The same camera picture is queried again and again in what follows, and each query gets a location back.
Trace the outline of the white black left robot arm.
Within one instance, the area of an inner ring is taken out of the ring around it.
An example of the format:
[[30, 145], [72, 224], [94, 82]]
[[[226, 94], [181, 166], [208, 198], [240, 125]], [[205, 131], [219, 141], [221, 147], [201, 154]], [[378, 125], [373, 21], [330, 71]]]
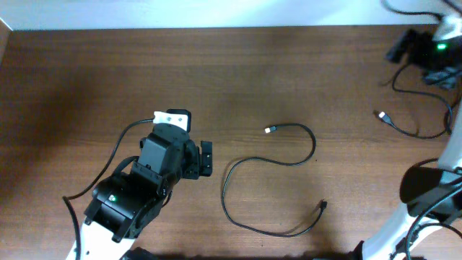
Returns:
[[99, 182], [76, 223], [68, 259], [126, 259], [142, 230], [168, 203], [182, 179], [212, 174], [212, 143], [199, 146], [188, 130], [159, 123], [141, 139], [140, 154], [122, 160]]

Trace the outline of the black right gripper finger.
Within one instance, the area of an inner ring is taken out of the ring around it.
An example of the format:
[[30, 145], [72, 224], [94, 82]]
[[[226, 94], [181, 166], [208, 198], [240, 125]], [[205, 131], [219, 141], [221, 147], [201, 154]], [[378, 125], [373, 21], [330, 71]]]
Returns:
[[444, 69], [442, 71], [427, 71], [423, 73], [422, 80], [426, 85], [437, 86], [444, 90], [453, 90], [456, 87], [461, 70]]
[[409, 47], [414, 43], [417, 38], [417, 31], [409, 29], [400, 36], [394, 43], [391, 49], [385, 55], [385, 59], [391, 63], [399, 64], [401, 58], [407, 52]]

